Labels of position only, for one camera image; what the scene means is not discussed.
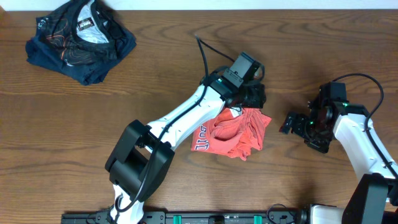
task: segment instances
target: clothing label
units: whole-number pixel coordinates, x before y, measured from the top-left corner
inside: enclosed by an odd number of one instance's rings
[[[209,141],[206,139],[207,128],[203,125],[200,126],[199,137],[196,141],[195,150],[207,150],[210,147]]]
[[[229,110],[231,111],[232,117],[234,118],[242,115],[242,108],[230,108]]]
[[[77,28],[82,31],[87,28],[94,26],[94,22],[91,18],[83,19],[82,21],[77,23]]]
[[[38,28],[42,28],[42,26],[44,26],[44,24],[46,23],[46,21],[44,19],[40,20],[40,22],[37,24]]]

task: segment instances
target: white wall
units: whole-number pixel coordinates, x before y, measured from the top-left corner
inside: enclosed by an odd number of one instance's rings
[[[52,11],[68,0],[0,0],[6,11]],[[398,9],[398,0],[104,0],[116,10]]]

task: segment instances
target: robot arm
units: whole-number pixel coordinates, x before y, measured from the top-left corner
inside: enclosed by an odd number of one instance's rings
[[[339,140],[360,180],[345,209],[312,206],[310,223],[381,223],[386,201],[398,206],[398,167],[378,138],[372,120],[367,119],[368,111],[363,105],[349,103],[345,84],[337,82],[322,85],[308,107],[309,116],[290,112],[280,132],[288,134],[292,129],[305,144],[322,153],[328,152],[333,139]],[[365,130],[366,120],[369,131]]]
[[[361,114],[339,115],[333,129],[335,138],[343,145],[358,180],[361,180],[364,174],[373,173],[381,174],[388,179],[395,179],[366,135],[364,131],[365,119],[365,115]],[[368,122],[368,127],[378,148],[391,163],[392,168],[398,172],[397,164],[377,136],[371,119]]]
[[[144,201],[164,180],[174,151],[201,124],[215,118],[225,106],[262,108],[265,87],[254,80],[260,68],[264,74],[259,62],[241,53],[231,68],[215,70],[186,102],[168,115],[146,126],[138,120],[127,126],[105,165],[115,190],[111,211],[114,222],[139,222]],[[151,152],[150,159],[138,152],[136,146]]]

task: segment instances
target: tabletop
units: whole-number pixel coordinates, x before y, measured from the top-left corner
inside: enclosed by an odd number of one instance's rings
[[[65,212],[112,205],[104,164],[123,129],[172,111],[204,76],[195,34],[234,58],[245,51],[265,65],[262,112],[272,121],[263,150],[252,150],[247,161],[192,152],[192,137],[184,140],[148,209],[345,207],[358,180],[341,144],[333,141],[321,154],[278,130],[289,111],[309,113],[307,101],[320,85],[347,73],[370,74],[384,87],[373,121],[398,159],[397,11],[118,11],[137,46],[103,83],[90,86],[26,62],[35,17],[47,13],[6,12],[0,21],[0,223],[59,223]],[[231,65],[205,52],[210,69]],[[374,83],[344,82],[353,103],[368,110],[377,103]]]

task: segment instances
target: dark blue cloth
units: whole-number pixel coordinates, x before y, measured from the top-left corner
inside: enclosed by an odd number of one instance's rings
[[[36,18],[36,35],[25,47],[29,63],[68,75],[82,85],[104,81],[109,70],[136,46],[135,38],[96,2],[91,5],[92,11],[98,12],[93,17],[109,43],[95,44],[79,38],[77,16],[87,2],[70,1],[51,14]]]

